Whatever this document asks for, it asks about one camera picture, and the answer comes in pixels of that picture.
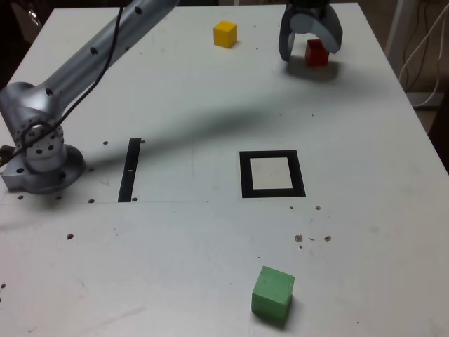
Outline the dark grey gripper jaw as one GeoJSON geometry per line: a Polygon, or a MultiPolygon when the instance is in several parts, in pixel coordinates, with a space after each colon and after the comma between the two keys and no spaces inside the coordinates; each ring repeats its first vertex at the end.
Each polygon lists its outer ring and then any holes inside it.
{"type": "Polygon", "coordinates": [[[295,8],[293,6],[287,6],[281,19],[278,48],[281,59],[285,62],[290,60],[297,34],[291,25],[291,20],[295,15],[295,8]]]}

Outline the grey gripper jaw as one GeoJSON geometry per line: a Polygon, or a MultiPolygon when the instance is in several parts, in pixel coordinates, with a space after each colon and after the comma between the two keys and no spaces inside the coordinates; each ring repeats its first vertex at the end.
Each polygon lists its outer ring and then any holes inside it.
{"type": "Polygon", "coordinates": [[[342,26],[330,4],[323,8],[296,8],[290,28],[296,34],[313,34],[329,53],[336,54],[341,48],[342,26]]]}

